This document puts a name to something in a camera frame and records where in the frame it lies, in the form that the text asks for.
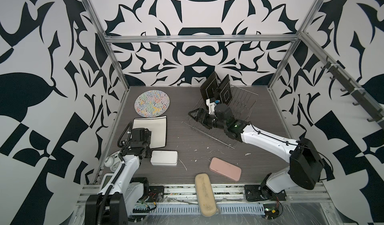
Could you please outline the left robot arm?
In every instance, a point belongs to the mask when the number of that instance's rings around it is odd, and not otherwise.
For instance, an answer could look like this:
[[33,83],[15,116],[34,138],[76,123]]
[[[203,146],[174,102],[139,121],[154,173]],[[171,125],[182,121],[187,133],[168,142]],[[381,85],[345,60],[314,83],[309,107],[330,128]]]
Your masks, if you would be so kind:
[[119,166],[112,178],[96,195],[91,195],[85,206],[85,225],[128,225],[144,220],[136,215],[136,203],[149,196],[149,182],[145,177],[135,178],[142,160],[150,158],[151,134],[147,128],[133,128],[130,122],[123,134],[128,139],[118,140],[121,148],[117,153]]

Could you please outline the round speckled plate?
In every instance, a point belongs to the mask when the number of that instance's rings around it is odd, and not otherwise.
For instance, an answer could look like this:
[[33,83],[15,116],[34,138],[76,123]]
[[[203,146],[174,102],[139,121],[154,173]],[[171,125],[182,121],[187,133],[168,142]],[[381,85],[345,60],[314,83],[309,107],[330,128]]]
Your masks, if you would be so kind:
[[144,118],[158,117],[170,106],[169,96],[160,90],[149,90],[137,97],[134,103],[136,113]]

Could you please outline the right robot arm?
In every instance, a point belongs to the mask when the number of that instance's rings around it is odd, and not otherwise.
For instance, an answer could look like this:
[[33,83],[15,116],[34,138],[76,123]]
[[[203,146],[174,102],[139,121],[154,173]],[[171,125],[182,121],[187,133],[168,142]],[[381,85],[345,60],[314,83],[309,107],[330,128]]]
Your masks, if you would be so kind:
[[247,201],[283,201],[287,189],[300,187],[311,191],[320,181],[325,163],[310,140],[284,138],[261,130],[250,121],[235,118],[232,110],[223,103],[216,104],[212,112],[200,107],[188,115],[207,129],[221,129],[227,137],[257,146],[288,163],[285,169],[266,175],[260,185],[246,185]]

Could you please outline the white square plate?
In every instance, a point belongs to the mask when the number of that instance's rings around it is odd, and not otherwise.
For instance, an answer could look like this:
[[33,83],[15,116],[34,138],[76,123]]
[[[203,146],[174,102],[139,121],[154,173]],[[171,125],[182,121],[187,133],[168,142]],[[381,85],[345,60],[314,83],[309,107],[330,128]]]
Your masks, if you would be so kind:
[[163,148],[167,143],[167,117],[135,118],[133,128],[147,128],[151,134],[151,149]]

